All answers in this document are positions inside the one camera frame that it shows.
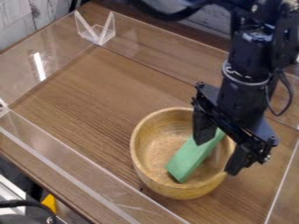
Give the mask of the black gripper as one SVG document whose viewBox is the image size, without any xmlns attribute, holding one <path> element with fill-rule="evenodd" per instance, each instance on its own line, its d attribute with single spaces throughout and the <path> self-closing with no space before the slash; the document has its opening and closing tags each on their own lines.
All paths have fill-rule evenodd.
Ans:
<svg viewBox="0 0 299 224">
<path fill-rule="evenodd" d="M 233 140 L 236 147 L 224 171 L 236 176 L 253 163 L 263 164 L 279 140 L 264 113 L 269 108 L 277 76 L 265 70 L 251 75 L 223 63 L 223 80 L 219 87 L 203 82 L 196 84 L 191 99 L 192 138 L 197 145 L 205 144 L 220 129 Z"/>
</svg>

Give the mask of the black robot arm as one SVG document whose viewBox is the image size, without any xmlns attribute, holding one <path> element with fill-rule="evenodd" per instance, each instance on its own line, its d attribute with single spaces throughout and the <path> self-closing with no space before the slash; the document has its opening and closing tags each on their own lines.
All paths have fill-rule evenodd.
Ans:
<svg viewBox="0 0 299 224">
<path fill-rule="evenodd" d="M 299 0 L 183 0 L 185 8 L 165 13 L 144 0 L 131 0 L 148 16 L 179 21 L 204 6 L 217 5 L 231 14 L 231 48 L 221 66 L 220 87 L 196 84 L 191 99 L 192 137 L 197 145 L 221 130 L 236 143 L 224 171 L 235 176 L 253 163 L 263 164 L 279 145 L 264 113 L 272 109 L 276 85 L 292 86 L 284 69 L 299 56 Z"/>
</svg>

